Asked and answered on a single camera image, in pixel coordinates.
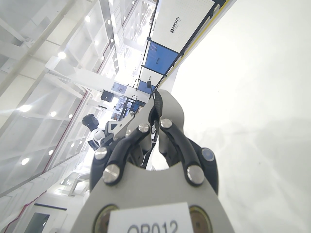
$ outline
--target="circular sensor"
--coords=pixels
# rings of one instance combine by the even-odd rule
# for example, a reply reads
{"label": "circular sensor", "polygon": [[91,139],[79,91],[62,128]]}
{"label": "circular sensor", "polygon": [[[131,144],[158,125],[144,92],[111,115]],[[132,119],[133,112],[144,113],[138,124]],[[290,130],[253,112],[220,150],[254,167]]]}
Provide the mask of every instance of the circular sensor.
{"label": "circular sensor", "polygon": [[212,225],[205,211],[198,206],[189,208],[194,233],[212,233]]}
{"label": "circular sensor", "polygon": [[108,205],[104,207],[98,214],[94,223],[94,233],[107,233],[110,213],[114,210],[118,210],[115,205]]}
{"label": "circular sensor", "polygon": [[215,159],[215,155],[214,155],[213,151],[211,151],[210,149],[203,148],[201,152],[202,152],[202,155],[206,161],[212,162]]}

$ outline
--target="poster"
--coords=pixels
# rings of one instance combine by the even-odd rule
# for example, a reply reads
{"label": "poster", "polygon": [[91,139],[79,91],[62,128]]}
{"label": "poster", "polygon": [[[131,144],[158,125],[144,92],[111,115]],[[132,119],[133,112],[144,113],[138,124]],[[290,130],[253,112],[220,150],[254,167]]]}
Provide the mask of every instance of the poster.
{"label": "poster", "polygon": [[114,82],[111,90],[121,94],[125,94],[126,88],[127,86]]}
{"label": "poster", "polygon": [[121,96],[119,98],[119,101],[112,113],[111,119],[117,120],[117,121],[120,119],[126,100],[127,100],[127,97],[124,97],[124,96]]}

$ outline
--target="black robot finger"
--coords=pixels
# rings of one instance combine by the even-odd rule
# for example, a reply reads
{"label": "black robot finger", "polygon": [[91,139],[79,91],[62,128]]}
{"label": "black robot finger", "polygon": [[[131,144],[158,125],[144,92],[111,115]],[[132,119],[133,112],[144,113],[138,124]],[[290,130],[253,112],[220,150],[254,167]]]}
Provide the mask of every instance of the black robot finger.
{"label": "black robot finger", "polygon": [[169,119],[161,120],[160,128],[167,135],[180,156],[186,181],[192,186],[200,186],[204,181],[204,172],[188,138]]}
{"label": "black robot finger", "polygon": [[107,185],[116,185],[122,179],[124,167],[131,151],[150,133],[148,124],[140,124],[132,132],[127,132],[126,137],[118,142],[112,151],[107,166],[103,172],[103,181]]}

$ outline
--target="ceiling light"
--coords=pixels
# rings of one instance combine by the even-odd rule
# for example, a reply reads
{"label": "ceiling light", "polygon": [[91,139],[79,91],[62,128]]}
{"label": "ceiling light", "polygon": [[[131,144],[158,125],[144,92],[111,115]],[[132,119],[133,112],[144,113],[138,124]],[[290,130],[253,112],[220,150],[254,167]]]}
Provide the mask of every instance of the ceiling light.
{"label": "ceiling light", "polygon": [[25,158],[23,160],[21,160],[21,165],[25,165],[29,162],[29,158]]}
{"label": "ceiling light", "polygon": [[31,109],[31,105],[22,105],[18,110],[22,112],[27,112]]}
{"label": "ceiling light", "polygon": [[85,16],[85,21],[86,21],[87,23],[89,23],[89,22],[91,21],[90,16]]}
{"label": "ceiling light", "polygon": [[63,51],[61,51],[61,52],[58,53],[58,57],[59,57],[60,59],[64,59],[64,58],[66,58],[66,53],[64,53]]}

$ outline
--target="robotic hand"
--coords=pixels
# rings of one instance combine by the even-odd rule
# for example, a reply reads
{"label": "robotic hand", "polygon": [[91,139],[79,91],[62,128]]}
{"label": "robotic hand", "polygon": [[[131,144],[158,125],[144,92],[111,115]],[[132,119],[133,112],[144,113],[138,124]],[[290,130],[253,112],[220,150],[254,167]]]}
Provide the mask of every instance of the robotic hand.
{"label": "robotic hand", "polygon": [[[89,121],[96,125],[94,119]],[[169,92],[156,90],[154,99],[150,99],[137,115],[128,114],[114,123],[113,131],[108,134],[106,126],[106,137],[97,141],[100,148],[95,151],[91,167],[91,194],[72,233],[191,233],[191,230],[194,233],[234,233],[217,197],[215,156],[210,149],[202,149],[183,134],[183,110]],[[94,131],[94,125],[87,124],[91,131]],[[143,161],[149,158],[153,148],[153,125],[159,134],[159,151],[169,166],[167,170],[142,169]],[[127,225],[128,220],[138,214],[134,212],[137,208],[181,202],[187,203],[190,230],[182,226],[182,219],[167,221],[168,226],[165,222],[162,227],[158,223]],[[116,231],[112,225],[108,228],[109,221],[112,224],[115,218],[113,215],[127,209],[131,212],[121,221],[113,221],[125,230]],[[177,210],[174,216],[178,217],[178,213],[182,211]],[[145,218],[146,214],[141,213],[140,217]]]}

